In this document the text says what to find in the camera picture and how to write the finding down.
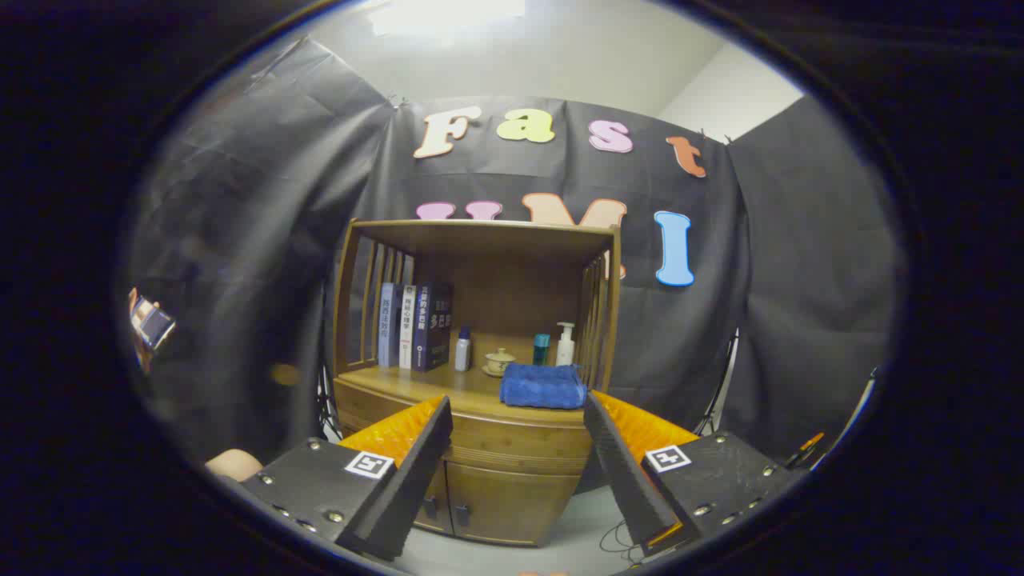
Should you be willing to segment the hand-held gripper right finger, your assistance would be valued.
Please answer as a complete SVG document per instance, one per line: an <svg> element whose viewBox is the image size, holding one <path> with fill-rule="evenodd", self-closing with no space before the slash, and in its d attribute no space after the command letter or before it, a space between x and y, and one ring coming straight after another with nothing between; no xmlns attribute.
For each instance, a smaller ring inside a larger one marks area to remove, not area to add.
<svg viewBox="0 0 1024 576"><path fill-rule="evenodd" d="M718 536L760 515L808 474L739 435L697 435L601 390L584 423L630 540L646 556Z"/></svg>

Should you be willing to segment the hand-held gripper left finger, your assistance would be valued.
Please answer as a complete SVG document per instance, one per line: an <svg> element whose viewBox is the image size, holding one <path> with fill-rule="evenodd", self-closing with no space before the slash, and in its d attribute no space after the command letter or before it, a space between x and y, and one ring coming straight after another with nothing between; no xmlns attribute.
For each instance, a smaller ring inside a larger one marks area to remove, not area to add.
<svg viewBox="0 0 1024 576"><path fill-rule="evenodd" d="M453 427L447 396L428 398L343 441L308 438L240 488L300 531L391 561L402 554Z"/></svg>

